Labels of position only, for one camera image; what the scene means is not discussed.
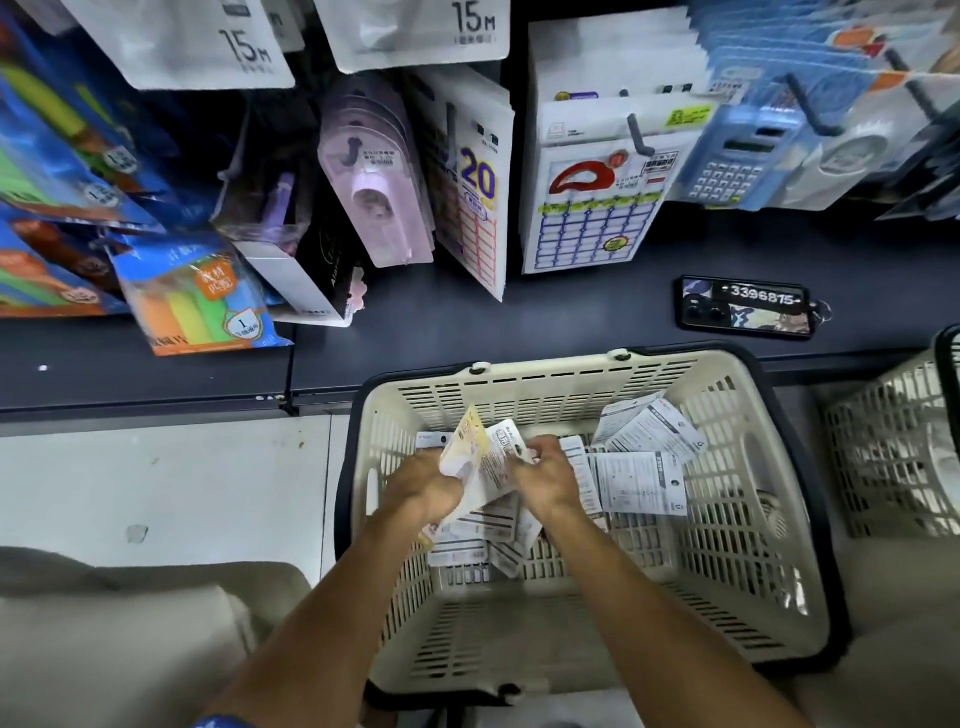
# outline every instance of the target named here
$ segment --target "pink package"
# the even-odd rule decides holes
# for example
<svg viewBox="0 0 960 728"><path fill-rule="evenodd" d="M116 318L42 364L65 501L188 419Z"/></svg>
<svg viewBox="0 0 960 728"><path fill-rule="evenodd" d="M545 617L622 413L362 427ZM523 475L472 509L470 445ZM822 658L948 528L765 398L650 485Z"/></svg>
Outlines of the pink package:
<svg viewBox="0 0 960 728"><path fill-rule="evenodd" d="M433 219L403 102L376 74L324 103L320 164L377 268L433 262Z"/></svg>

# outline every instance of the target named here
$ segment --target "white tile floor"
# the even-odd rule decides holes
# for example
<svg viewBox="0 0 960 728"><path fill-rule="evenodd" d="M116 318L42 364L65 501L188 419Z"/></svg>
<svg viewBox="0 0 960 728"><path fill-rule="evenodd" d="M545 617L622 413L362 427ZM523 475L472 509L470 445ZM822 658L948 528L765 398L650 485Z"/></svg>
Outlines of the white tile floor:
<svg viewBox="0 0 960 728"><path fill-rule="evenodd" d="M0 547L96 568L279 562L313 586L335 561L348 419L0 438Z"/></svg>

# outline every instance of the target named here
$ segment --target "dark gray shelf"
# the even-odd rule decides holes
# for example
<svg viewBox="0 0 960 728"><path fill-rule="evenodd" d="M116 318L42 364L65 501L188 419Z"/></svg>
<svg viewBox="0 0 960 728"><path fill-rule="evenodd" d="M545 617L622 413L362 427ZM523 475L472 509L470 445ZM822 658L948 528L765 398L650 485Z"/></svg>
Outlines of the dark gray shelf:
<svg viewBox="0 0 960 728"><path fill-rule="evenodd" d="M495 301L456 262L373 271L348 329L300 327L298 403L344 401L387 372L657 347L717 338L677 327L674 280L703 275L792 282L834 320L809 342L729 336L783 383L871 376L960 321L954 223L875 223L880 208L825 213L704 211L667 205L628 264L513 276Z"/></svg>
<svg viewBox="0 0 960 728"><path fill-rule="evenodd" d="M0 321L0 339L0 423L278 409L293 351L159 358L127 316Z"/></svg>

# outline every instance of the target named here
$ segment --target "shopping basket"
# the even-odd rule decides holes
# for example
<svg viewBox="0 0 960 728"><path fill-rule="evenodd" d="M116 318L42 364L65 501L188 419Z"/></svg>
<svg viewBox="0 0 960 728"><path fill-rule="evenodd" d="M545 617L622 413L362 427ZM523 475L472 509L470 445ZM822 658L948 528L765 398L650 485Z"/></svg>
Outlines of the shopping basket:
<svg viewBox="0 0 960 728"><path fill-rule="evenodd" d="M960 536L960 326L825 408L847 524L856 538Z"/></svg>
<svg viewBox="0 0 960 728"><path fill-rule="evenodd" d="M666 390L710 449L686 466L687 519L611 515L611 534L645 572L769 672L831 666L849 621L826 507L763 372L723 343L380 376L351 413L335 518L338 558L383 482L423 430L452 430L467 407L513 418L525 437L580 434L601 410ZM489 566L403 566L367 699L383 709L504 704L525 693L619 684L564 560L541 536L511 581Z"/></svg>

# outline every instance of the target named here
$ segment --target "blue calculator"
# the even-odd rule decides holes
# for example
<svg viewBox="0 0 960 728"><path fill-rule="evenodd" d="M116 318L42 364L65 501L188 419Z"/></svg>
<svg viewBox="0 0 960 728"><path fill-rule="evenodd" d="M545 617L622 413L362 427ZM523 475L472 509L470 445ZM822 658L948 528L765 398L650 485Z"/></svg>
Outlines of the blue calculator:
<svg viewBox="0 0 960 728"><path fill-rule="evenodd" d="M804 126L795 110L721 109L684 170L682 199L761 209L786 180L776 166Z"/></svg>

